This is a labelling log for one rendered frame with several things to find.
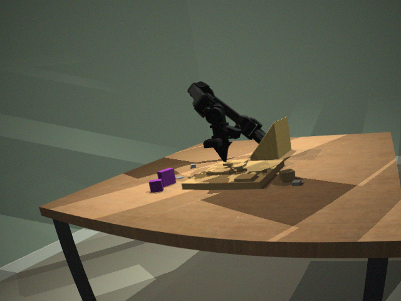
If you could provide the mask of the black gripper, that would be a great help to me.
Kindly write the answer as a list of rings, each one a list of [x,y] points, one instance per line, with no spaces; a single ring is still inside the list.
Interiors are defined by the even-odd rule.
[[[224,126],[224,123],[226,121],[220,121],[216,124],[210,125],[210,128],[212,128],[213,131],[213,136],[211,136],[211,139],[207,139],[204,141],[203,145],[204,148],[214,148],[215,151],[219,154],[220,158],[223,160],[223,162],[227,161],[227,153],[229,146],[232,144],[232,142],[229,141],[229,139],[233,139],[231,136],[222,136],[222,126]]]

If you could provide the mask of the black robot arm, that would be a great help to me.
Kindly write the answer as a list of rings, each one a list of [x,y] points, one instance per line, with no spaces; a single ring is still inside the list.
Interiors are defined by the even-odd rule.
[[[224,123],[222,126],[222,136],[231,136],[234,139],[240,138],[242,133],[248,139],[254,139],[258,144],[264,138],[266,133],[260,129],[262,124],[255,118],[247,115],[240,115],[230,106],[214,96],[210,86],[204,82],[192,83],[188,89],[190,96],[194,99],[192,102],[194,110],[201,115],[206,116],[210,124],[216,124],[220,121],[226,121],[225,116],[235,122],[235,126]],[[257,124],[257,125],[256,125]],[[256,128],[255,128],[256,127]]]

